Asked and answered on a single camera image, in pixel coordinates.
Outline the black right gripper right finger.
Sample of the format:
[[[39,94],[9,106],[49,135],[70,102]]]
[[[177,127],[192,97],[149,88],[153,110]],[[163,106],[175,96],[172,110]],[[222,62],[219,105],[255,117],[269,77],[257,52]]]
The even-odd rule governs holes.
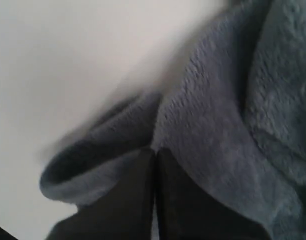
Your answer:
[[[156,155],[156,204],[162,240],[268,240],[259,223],[224,206],[203,191],[170,150]]]

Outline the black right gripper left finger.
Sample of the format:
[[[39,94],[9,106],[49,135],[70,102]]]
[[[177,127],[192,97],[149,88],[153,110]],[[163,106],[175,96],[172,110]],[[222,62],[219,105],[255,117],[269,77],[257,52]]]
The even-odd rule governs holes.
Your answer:
[[[149,240],[155,153],[144,149],[108,194],[57,223],[51,240]]]

